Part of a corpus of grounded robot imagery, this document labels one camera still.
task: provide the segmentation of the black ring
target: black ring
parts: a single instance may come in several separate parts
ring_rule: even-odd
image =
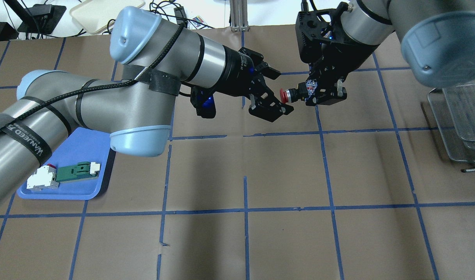
[[[29,101],[33,101],[33,102],[36,102],[36,103],[39,103],[39,104],[42,104],[44,103],[44,101],[42,99],[39,99],[39,98],[36,98],[36,97],[33,97],[33,96],[24,96],[22,97],[21,99],[25,99],[25,100],[29,100]],[[46,107],[49,111],[53,112],[54,115],[56,115],[56,117],[58,117],[61,122],[64,124],[64,126],[66,127],[66,130],[68,131],[68,136],[70,136],[72,134],[72,126],[70,126],[70,122],[68,122],[68,120],[66,119],[66,117],[64,117],[63,114],[61,114],[61,112],[59,112],[54,106],[52,105],[48,105]]]
[[[189,78],[186,79],[186,81],[188,82],[194,79],[196,74],[198,74],[198,71],[200,70],[201,64],[203,62],[203,57],[205,56],[205,39],[199,34],[198,36],[200,37],[200,56],[198,57],[198,62],[196,63],[193,72],[189,75]]]
[[[373,20],[378,21],[379,23],[383,23],[385,25],[392,25],[389,19],[383,18],[379,14],[376,14],[373,11],[369,10],[369,8],[367,8],[367,6],[362,2],[362,0],[357,0],[357,3],[360,9],[362,9],[362,11],[364,11]]]
[[[98,80],[98,79],[92,79],[92,80],[86,82],[86,83],[81,87],[81,89],[84,89],[84,88],[89,87],[93,82],[95,82],[95,81],[97,81],[97,80]],[[86,124],[83,122],[83,119],[82,119],[82,116],[81,116],[81,101],[82,101],[82,98],[83,98],[83,93],[77,95],[77,103],[76,103],[76,105],[75,105],[75,113],[77,114],[77,121],[79,121],[80,125],[81,125],[83,128],[90,129],[90,128],[88,128],[88,126],[86,126]]]

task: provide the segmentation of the metal bracket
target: metal bracket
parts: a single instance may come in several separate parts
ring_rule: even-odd
[[[230,0],[230,30],[248,31],[248,0]]]

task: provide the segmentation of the light blue joint cap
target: light blue joint cap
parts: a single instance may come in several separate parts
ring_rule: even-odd
[[[30,73],[24,75],[24,77],[21,78],[20,85],[18,85],[18,88],[16,89],[16,98],[18,100],[22,99],[23,96],[25,96],[26,91],[28,90],[28,87],[30,87],[33,81],[37,80],[37,78],[47,73],[53,73],[53,72],[66,73],[65,71],[60,71],[60,70],[33,70]]]
[[[445,88],[475,79],[475,11],[421,21],[401,41],[401,53],[421,84]]]
[[[143,126],[111,133],[111,149],[131,156],[163,154],[172,126]]]
[[[151,39],[161,22],[161,15],[128,6],[120,11],[111,33],[111,57],[127,64],[138,55]]]

